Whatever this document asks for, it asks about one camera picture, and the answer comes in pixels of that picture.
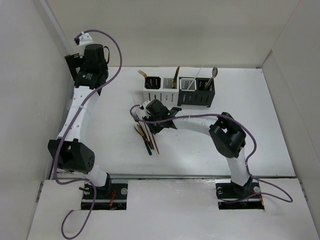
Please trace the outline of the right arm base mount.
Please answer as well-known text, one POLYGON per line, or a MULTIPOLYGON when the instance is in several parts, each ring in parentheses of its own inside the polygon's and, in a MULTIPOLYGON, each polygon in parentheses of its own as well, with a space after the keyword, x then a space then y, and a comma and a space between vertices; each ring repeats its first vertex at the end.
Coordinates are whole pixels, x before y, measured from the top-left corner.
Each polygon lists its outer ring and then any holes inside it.
POLYGON ((216 181, 216 197, 219 210, 264 210, 260 194, 260 184, 253 181, 250 185, 239 187, 229 179, 216 181))

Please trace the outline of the white chopstick long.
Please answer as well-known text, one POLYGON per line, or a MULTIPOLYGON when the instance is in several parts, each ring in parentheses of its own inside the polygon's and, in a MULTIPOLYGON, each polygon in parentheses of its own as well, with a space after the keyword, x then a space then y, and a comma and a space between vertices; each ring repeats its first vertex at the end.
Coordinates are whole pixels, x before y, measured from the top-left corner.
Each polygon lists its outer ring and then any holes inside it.
POLYGON ((145 112, 143 110, 142 104, 137 104, 135 99, 133 100, 134 104, 137 105, 132 109, 133 120, 135 121, 134 129, 140 135, 143 140, 143 143, 146 147, 147 153, 152 156, 155 154, 157 157, 160 152, 155 140, 154 135, 151 133, 149 127, 146 123, 142 122, 145 112))

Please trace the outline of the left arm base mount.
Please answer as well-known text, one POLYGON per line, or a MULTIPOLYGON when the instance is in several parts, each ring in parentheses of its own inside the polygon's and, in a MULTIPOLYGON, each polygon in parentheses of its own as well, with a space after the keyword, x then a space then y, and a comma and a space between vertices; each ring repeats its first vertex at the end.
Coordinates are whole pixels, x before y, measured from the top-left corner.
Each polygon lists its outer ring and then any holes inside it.
MULTIPOLYGON (((93 187, 86 183, 84 187, 79 187, 79 190, 82 191, 80 209, 89 210, 94 198, 93 187)), ((127 182, 112 183, 110 190, 105 190, 102 187, 97 187, 96 190, 93 210, 122 211, 127 209, 127 182)))

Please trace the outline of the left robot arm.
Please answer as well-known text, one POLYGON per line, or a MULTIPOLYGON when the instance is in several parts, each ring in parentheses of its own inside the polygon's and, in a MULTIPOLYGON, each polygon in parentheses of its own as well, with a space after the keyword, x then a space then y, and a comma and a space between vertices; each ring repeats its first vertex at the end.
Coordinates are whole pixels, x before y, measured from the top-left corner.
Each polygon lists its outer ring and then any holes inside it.
POLYGON ((105 49, 102 44, 92 43, 84 47, 83 54, 65 57, 74 81, 71 106, 58 136, 47 145, 56 170, 80 173, 95 185, 94 192, 103 199, 112 192, 110 176, 95 163, 95 153, 86 146, 85 139, 94 105, 101 95, 99 87, 109 76, 105 49))

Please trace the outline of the gold fork green handle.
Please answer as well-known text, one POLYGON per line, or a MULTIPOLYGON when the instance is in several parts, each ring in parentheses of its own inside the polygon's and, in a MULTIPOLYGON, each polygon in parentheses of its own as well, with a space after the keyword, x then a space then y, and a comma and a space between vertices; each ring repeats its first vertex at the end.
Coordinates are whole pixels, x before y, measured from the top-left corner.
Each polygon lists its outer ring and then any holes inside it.
POLYGON ((145 73, 145 72, 143 72, 142 70, 138 70, 137 71, 140 75, 142 75, 144 78, 147 78, 148 76, 147 76, 147 74, 145 73))

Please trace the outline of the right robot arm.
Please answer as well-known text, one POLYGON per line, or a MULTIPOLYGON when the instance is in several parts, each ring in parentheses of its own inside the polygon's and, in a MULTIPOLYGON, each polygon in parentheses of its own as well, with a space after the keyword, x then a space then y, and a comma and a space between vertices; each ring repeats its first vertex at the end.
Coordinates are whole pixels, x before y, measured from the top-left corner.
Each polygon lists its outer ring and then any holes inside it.
POLYGON ((143 122, 153 134, 163 129, 188 130, 209 136, 218 153, 224 156, 230 170, 232 193, 243 197, 250 191, 253 178, 245 156, 245 128, 227 112, 221 114, 181 115, 179 107, 168 109, 161 101, 145 101, 143 122))

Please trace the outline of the silver spoon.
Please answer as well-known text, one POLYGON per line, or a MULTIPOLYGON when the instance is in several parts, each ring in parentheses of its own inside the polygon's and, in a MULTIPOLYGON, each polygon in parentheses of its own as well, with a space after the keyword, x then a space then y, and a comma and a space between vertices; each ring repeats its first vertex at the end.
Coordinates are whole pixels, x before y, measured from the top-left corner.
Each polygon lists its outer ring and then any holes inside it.
POLYGON ((204 91, 208 90, 208 89, 211 87, 214 79, 215 79, 216 76, 218 75, 218 72, 219 72, 219 70, 218 70, 217 67, 213 67, 213 68, 212 68, 211 78, 207 81, 207 83, 206 83, 206 85, 205 85, 205 87, 204 87, 204 89, 203 89, 204 91))

